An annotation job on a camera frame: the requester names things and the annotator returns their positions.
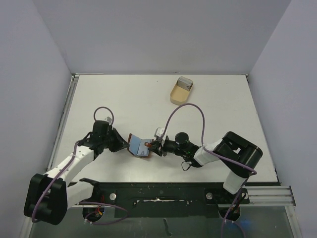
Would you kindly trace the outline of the brown leather card holder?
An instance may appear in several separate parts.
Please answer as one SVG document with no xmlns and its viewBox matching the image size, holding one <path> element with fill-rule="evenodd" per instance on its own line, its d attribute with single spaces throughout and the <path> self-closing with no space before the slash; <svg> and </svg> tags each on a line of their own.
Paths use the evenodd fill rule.
<svg viewBox="0 0 317 238">
<path fill-rule="evenodd" d="M 149 146 L 153 142 L 153 139 L 141 139 L 133 134 L 129 134 L 127 148 L 128 152 L 134 157 L 148 159 L 151 156 Z"/>
</svg>

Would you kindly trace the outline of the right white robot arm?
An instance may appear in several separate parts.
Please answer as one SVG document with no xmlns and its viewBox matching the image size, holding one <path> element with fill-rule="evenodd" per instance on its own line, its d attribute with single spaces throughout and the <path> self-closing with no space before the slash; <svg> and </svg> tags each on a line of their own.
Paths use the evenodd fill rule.
<svg viewBox="0 0 317 238">
<path fill-rule="evenodd" d="M 147 147 L 149 151 L 161 157 L 170 153 L 183 158 L 186 164 L 184 171 L 191 167 L 201 168 L 206 164 L 222 161 L 230 169 L 220 191 L 222 200 L 227 203 L 237 199 L 238 190 L 250 176 L 257 173 L 255 167 L 263 156 L 260 147 L 232 131 L 213 144 L 195 145 L 190 142 L 188 134 L 180 132 L 174 140 L 157 137 L 147 144 Z"/>
</svg>

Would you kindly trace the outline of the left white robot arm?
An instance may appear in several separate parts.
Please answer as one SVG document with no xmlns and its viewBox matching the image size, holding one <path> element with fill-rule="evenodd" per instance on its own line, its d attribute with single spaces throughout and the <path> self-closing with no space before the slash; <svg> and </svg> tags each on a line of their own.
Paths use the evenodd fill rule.
<svg viewBox="0 0 317 238">
<path fill-rule="evenodd" d="M 129 147 L 118 131 L 107 121 L 94 122 L 91 132 L 75 142 L 73 152 L 44 174 L 32 176 L 24 205 L 24 215 L 32 222 L 59 224 L 67 210 L 80 203 L 99 206 L 102 200 L 100 183 L 82 178 L 73 179 L 104 150 L 112 153 Z"/>
</svg>

